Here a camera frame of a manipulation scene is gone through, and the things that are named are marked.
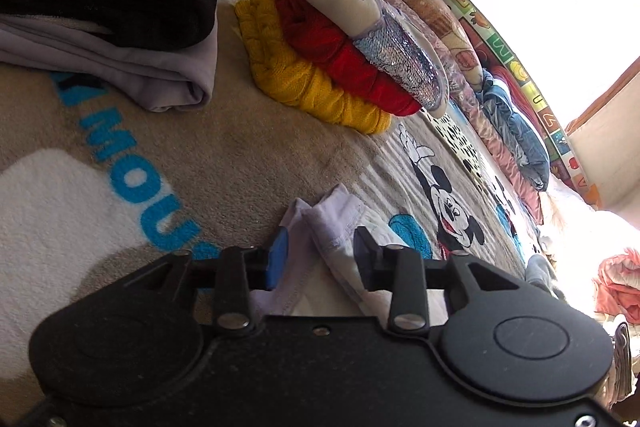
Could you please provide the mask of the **white floral lilac-trimmed pyjama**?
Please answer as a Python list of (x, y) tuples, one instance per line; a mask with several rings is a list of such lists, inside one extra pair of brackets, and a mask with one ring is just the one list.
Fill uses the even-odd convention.
[(288, 232), (288, 257), (272, 291), (252, 291), (256, 314), (300, 317), (376, 317), (385, 326), (389, 291), (366, 291), (354, 257), (356, 228), (366, 228), (380, 245), (410, 246), (427, 253), (426, 237), (399, 235), (383, 217), (342, 184), (317, 204), (295, 199), (280, 225)]

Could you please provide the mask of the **beige cartoon mouse blanket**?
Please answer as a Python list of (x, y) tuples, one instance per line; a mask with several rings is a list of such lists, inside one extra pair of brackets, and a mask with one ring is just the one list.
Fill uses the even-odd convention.
[(522, 275), (538, 251), (518, 195), (456, 106), (459, 140), (483, 168), (475, 183), (425, 114), (367, 136), (260, 91), (234, 7), (218, 0), (213, 98), (195, 112), (151, 113), (90, 77), (1, 69), (1, 418), (42, 397), (28, 340), (48, 315), (171, 248), (211, 256), (270, 241), (296, 200), (344, 185), (404, 237), (442, 254), (410, 164), (439, 165), (482, 228), (474, 255)]

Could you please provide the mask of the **blue quilted blanket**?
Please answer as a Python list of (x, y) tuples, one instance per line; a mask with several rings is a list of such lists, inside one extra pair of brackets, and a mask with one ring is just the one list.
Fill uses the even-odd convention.
[(508, 84), (484, 68), (482, 90), (476, 98), (510, 150), (521, 175), (536, 191), (546, 191), (550, 178), (547, 147), (533, 124), (513, 103)]

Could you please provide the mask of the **pink floral quilt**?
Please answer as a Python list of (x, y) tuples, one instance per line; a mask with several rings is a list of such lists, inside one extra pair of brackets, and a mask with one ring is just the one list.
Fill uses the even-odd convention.
[(462, 53), (463, 57), (465, 57), (466, 51), (462, 49), (455, 51), (442, 40), (445, 35), (444, 28), (442, 28), (442, 23), (445, 23), (444, 12), (437, 10), (438, 23), (430, 24), (423, 17), (420, 17), (420, 14), (404, 0), (385, 1), (404, 14), (431, 43), (447, 76), (451, 100), (460, 107), (466, 119), (483, 141), (487, 150), (489, 150), (495, 163), (512, 184), (514, 192), (532, 215), (536, 225), (541, 225), (542, 209), (538, 192), (522, 176), (520, 169), (518, 169), (516, 157), (512, 154), (510, 148), (506, 146), (506, 143), (502, 141), (498, 131), (483, 113), (483, 109), (480, 108), (480, 103), (476, 99), (472, 86), (466, 81), (464, 75), (466, 69), (461, 69), (457, 62), (457, 55)]

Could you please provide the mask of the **folded lilac grey garment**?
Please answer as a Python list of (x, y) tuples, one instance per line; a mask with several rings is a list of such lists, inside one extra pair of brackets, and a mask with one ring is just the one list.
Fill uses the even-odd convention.
[(99, 37), (47, 20), (3, 15), (1, 61), (96, 76), (150, 112), (191, 110), (212, 99), (218, 30), (178, 51), (114, 46)]

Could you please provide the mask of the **colourful alphabet play mat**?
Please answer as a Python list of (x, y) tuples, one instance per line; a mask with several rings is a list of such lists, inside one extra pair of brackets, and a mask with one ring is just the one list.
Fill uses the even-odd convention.
[(582, 196), (586, 204), (599, 208), (601, 199), (597, 187), (588, 181), (558, 118), (506, 40), (471, 0), (442, 1), (458, 18), (480, 60), (489, 68), (498, 68), (511, 94), (527, 104), (529, 120), (547, 147), (552, 173)]

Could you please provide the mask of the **folded yellow knit sweater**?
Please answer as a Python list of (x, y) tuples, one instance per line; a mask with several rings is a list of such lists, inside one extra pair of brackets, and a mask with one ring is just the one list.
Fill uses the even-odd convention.
[(362, 134), (390, 127), (390, 113), (335, 86), (328, 74), (286, 43), (274, 0), (240, 0), (234, 12), (254, 83), (269, 98)]

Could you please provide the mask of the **folded red knit sweater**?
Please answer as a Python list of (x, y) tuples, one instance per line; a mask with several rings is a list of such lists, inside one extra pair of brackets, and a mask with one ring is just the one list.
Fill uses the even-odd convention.
[(306, 0), (274, 0), (284, 40), (337, 87), (395, 116), (410, 116), (420, 104), (385, 72), (371, 65), (352, 40)]

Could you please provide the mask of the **coral pink clothing pile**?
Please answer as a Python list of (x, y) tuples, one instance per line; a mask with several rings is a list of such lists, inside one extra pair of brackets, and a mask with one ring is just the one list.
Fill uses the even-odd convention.
[(639, 251), (626, 248), (623, 254), (604, 259), (594, 285), (597, 312), (623, 314), (628, 323), (639, 323)]

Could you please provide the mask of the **beige sequinned folded garment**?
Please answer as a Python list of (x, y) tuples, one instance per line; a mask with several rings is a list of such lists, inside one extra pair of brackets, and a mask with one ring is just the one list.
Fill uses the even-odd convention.
[(381, 72), (434, 118), (445, 115), (449, 83), (434, 48), (400, 9), (385, 0), (306, 0), (341, 28)]

